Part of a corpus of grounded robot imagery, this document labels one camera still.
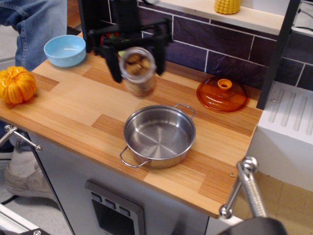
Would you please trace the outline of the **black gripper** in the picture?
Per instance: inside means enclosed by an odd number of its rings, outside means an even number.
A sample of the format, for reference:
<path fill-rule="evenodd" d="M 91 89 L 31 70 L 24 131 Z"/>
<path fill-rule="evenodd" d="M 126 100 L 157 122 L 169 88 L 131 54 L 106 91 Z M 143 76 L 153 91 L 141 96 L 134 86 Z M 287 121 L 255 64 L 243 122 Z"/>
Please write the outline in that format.
<path fill-rule="evenodd" d="M 121 83 L 122 76 L 117 53 L 131 47 L 151 47 L 156 63 L 156 72 L 165 70 L 166 46 L 172 42 L 172 20 L 161 18 L 146 25 L 126 26 L 113 24 L 101 29 L 91 29 L 88 38 L 97 55 L 104 55 L 115 82 Z"/>

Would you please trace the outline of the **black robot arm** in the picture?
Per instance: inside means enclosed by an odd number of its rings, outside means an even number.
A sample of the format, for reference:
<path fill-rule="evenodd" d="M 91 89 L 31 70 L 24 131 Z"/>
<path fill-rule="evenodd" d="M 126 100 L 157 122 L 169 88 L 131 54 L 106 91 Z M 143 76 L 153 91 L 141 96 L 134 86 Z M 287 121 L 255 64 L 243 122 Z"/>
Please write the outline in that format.
<path fill-rule="evenodd" d="M 113 9 L 116 24 L 91 29 L 88 36 L 95 54 L 106 59 L 114 81 L 122 81 L 117 53 L 131 47 L 151 47 L 156 72 L 161 75 L 165 70 L 166 46 L 172 42 L 171 20 L 162 18 L 142 24 L 136 0 L 116 0 Z"/>

